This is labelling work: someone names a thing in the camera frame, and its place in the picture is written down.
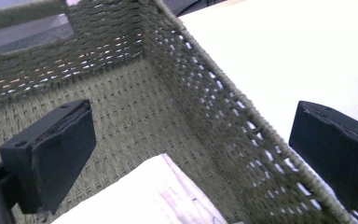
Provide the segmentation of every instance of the table surface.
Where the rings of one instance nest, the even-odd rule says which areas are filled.
[[[358,120],[358,0],[228,0],[181,20],[284,141],[300,100]]]

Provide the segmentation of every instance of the white surface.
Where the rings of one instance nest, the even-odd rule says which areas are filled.
[[[299,100],[358,120],[358,0],[245,0],[182,20],[286,142]]]
[[[143,162],[53,222],[72,223],[226,222],[208,197],[163,154]]]

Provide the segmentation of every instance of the white table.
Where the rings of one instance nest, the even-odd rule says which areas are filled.
[[[286,142],[300,100],[358,120],[358,0],[228,0],[181,20]]]

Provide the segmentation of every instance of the basket weave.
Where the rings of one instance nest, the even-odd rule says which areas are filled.
[[[49,222],[160,153],[228,222],[354,222],[160,0],[81,1],[66,14],[74,35],[0,53],[0,145],[91,100],[97,147]]]

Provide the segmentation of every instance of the green woven basket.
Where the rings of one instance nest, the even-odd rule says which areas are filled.
[[[91,100],[97,147],[49,222],[164,152],[230,223],[354,222],[161,0],[36,1],[0,10],[0,28],[57,10],[73,35],[0,53],[0,145]]]

